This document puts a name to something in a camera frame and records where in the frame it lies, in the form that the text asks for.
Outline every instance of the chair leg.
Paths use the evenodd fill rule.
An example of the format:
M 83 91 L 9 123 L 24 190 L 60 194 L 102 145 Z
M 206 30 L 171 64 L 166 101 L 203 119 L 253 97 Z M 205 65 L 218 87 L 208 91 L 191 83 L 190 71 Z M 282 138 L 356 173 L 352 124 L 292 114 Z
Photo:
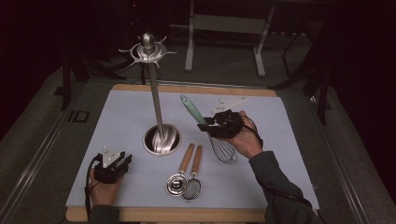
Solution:
M 298 35 L 296 35 L 296 36 L 290 41 L 290 43 L 288 44 L 288 46 L 286 47 L 285 51 L 283 51 L 283 54 L 282 54 L 282 61 L 283 61 L 283 64 L 285 64 L 286 73 L 288 74 L 288 77 L 290 76 L 290 70 L 289 70 L 289 67 L 288 67 L 288 62 L 286 61 L 286 52 L 290 49 L 291 45 L 293 45 L 293 43 L 294 43 L 294 41 L 297 39 L 297 37 L 298 37 Z
M 268 86 L 267 89 L 268 90 L 282 90 L 284 88 L 287 88 L 288 86 L 290 86 L 291 84 L 294 84 L 306 77 L 310 77 L 311 74 L 316 73 L 318 71 L 317 68 L 312 68 L 308 71 L 303 71 L 301 72 L 300 70 L 300 66 L 296 69 L 296 71 L 290 76 L 290 78 L 286 81 L 283 81 L 281 83 L 278 83 L 274 86 Z
M 325 119 L 325 111 L 326 111 L 326 103 L 327 103 L 327 90 L 329 87 L 329 77 L 331 69 L 327 69 L 322 77 L 322 81 L 320 83 L 320 94 L 319 94 L 319 103 L 318 103 L 318 116 L 323 124 L 326 124 Z
M 322 77 L 324 76 L 323 73 L 325 72 L 326 70 L 324 70 L 322 67 L 319 67 L 315 73 L 311 73 L 308 76 L 308 80 L 303 87 L 304 95 L 313 96 L 315 94 L 323 81 Z
M 95 68 L 98 71 L 102 72 L 103 74 L 105 74 L 108 77 L 111 77 L 113 79 L 126 79 L 126 77 L 121 77 L 121 76 L 113 73 L 110 69 L 107 69 L 106 67 L 104 67 L 101 64 L 99 64 L 97 61 L 89 58 L 83 52 L 77 52 L 77 55 L 82 61 L 88 63 L 90 66 L 92 66 L 93 68 Z

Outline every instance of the left hand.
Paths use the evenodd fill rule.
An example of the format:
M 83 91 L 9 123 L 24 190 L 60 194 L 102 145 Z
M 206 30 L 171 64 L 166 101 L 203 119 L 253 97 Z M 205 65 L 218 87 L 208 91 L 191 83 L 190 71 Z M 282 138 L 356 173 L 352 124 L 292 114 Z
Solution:
M 92 205 L 113 205 L 117 200 L 117 195 L 120 188 L 120 183 L 123 176 L 115 184 L 99 183 L 93 176 L 94 169 L 90 173 L 90 190 Z

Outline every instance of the small strainer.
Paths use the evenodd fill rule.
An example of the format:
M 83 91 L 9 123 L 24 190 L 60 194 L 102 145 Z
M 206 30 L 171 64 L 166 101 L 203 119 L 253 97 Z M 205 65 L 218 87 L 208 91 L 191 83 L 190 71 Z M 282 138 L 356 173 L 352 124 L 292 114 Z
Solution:
M 187 184 L 187 188 L 183 193 L 183 197 L 187 199 L 187 202 L 190 202 L 191 200 L 195 199 L 201 193 L 201 182 L 198 179 L 195 179 L 195 176 L 198 175 L 201 156 L 202 156 L 202 146 L 200 145 L 198 146 L 195 152 L 194 162 L 191 168 L 192 179 L 189 180 Z

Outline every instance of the dark background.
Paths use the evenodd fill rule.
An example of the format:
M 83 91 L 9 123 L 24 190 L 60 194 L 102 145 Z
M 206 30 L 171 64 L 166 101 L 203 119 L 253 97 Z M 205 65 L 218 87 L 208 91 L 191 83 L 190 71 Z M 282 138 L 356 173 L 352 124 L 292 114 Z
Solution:
M 157 5 L 152 7 L 143 2 Z M 223 3 L 227 7 L 219 7 L 213 1 L 203 0 L 196 9 L 251 17 L 260 17 L 265 11 L 265 7 L 251 7 L 262 1 L 240 2 L 226 1 Z M 62 65 L 65 41 L 73 41 L 94 59 L 109 62 L 108 55 L 120 47 L 120 40 L 128 49 L 142 30 L 166 35 L 169 23 L 188 24 L 189 17 L 189 1 L 185 0 L 1 0 L 0 8 L 0 138 L 48 75 Z M 321 7 L 281 5 L 276 9 L 271 30 L 298 32 L 300 21 L 321 20 L 328 12 Z M 334 67 L 331 85 L 393 201 L 396 201 L 395 13 L 396 3 L 385 0 L 338 7 L 331 14 L 332 29 L 326 34 L 328 48 L 335 49 L 340 59 Z M 131 26 L 137 19 L 140 22 Z

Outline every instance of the table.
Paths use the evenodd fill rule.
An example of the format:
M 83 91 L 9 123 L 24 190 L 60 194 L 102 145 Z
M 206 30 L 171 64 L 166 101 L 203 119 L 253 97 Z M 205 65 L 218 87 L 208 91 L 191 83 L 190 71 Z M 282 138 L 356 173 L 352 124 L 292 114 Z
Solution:
M 149 91 L 148 86 L 116 85 L 117 91 Z M 273 91 L 250 89 L 194 88 L 160 86 L 160 92 L 209 93 L 245 96 L 276 97 Z M 164 208 L 164 207 L 122 207 L 121 221 L 165 221 L 165 222 L 260 222 L 264 221 L 263 209 L 223 208 Z M 84 206 L 70 206 L 66 217 L 71 221 L 86 220 Z
M 262 46 L 264 45 L 265 37 L 267 37 L 274 11 L 275 6 L 271 6 L 265 20 L 201 15 L 194 14 L 194 0 L 190 0 L 189 45 L 187 49 L 185 71 L 190 72 L 192 70 L 194 29 L 201 29 L 260 35 L 260 43 L 257 47 L 254 47 L 253 53 L 258 74 L 260 77 L 265 77 L 265 70 L 262 64 Z

